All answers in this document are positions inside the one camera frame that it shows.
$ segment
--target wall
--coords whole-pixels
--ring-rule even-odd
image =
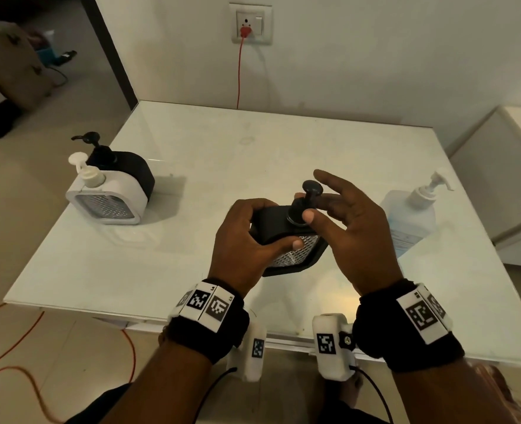
[[[521,105],[521,0],[97,0],[139,99],[234,107],[230,1],[274,8],[241,108],[434,127]]]

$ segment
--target black cable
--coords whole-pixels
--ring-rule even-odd
[[[57,68],[50,67],[50,66],[48,66],[47,68],[50,68],[51,70],[56,71],[58,74],[60,74],[60,76],[62,76],[64,78],[64,82],[62,82],[60,84],[55,84],[56,87],[64,86],[66,83],[68,83],[68,76],[66,76],[66,74],[64,74],[62,71],[58,70]]]
[[[215,388],[215,385],[217,385],[217,383],[219,381],[221,381],[223,379],[224,376],[226,375],[229,375],[230,373],[233,373],[233,372],[236,372],[236,367],[232,367],[230,369],[227,369],[225,372],[223,372],[221,375],[219,375],[217,377],[217,379],[214,381],[213,384],[211,384],[209,386],[209,388],[207,389],[206,393],[203,395],[203,399],[201,399],[201,403],[199,404],[198,406],[198,410],[195,412],[195,417],[193,418],[193,421],[192,421],[192,424],[195,424],[196,421],[198,420],[198,416],[199,416],[199,412],[201,411],[201,407],[204,405],[204,403],[206,402],[207,400],[207,396],[209,396],[209,394],[211,393],[211,391]]]
[[[349,369],[362,373],[363,376],[366,379],[368,379],[370,384],[372,384],[372,386],[374,387],[374,389],[378,393],[378,396],[380,397],[380,400],[382,400],[382,403],[384,404],[384,408],[386,409],[386,414],[388,414],[388,421],[390,421],[390,424],[394,424],[394,420],[392,419],[392,414],[390,413],[390,409],[388,408],[388,404],[386,403],[386,399],[384,399],[384,396],[382,395],[382,393],[378,389],[378,386],[375,384],[375,382],[372,380],[372,378],[370,378],[368,376],[368,373],[366,373],[364,370],[362,370],[361,368],[356,367],[356,366],[349,366]]]

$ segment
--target soap dispenser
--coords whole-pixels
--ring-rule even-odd
[[[137,154],[101,146],[96,132],[72,139],[80,138],[95,148],[89,157],[77,152],[68,158],[78,176],[66,199],[98,223],[140,223],[155,183],[146,161]]]
[[[388,223],[396,257],[437,229],[433,204],[437,197],[434,190],[444,184],[453,191],[448,175],[442,168],[436,170],[427,185],[415,188],[412,192],[390,191],[380,204]]]
[[[315,199],[323,193],[323,187],[314,180],[304,181],[302,187],[306,196],[294,199],[292,205],[263,208],[252,216],[250,234],[259,244],[270,244],[286,236],[298,236],[304,243],[301,250],[274,260],[263,276],[303,271],[315,264],[327,247],[327,242],[302,218],[304,210],[315,208]]]

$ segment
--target wristband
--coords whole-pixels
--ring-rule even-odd
[[[170,314],[166,337],[215,364],[243,340],[250,321],[243,304],[233,287],[207,278],[179,300]]]
[[[402,279],[360,298],[353,341],[367,356],[383,357],[394,372],[412,372],[464,356],[445,310],[425,286]]]

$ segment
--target white cabinet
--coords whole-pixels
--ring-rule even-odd
[[[521,265],[521,108],[499,107],[450,160],[502,261]]]

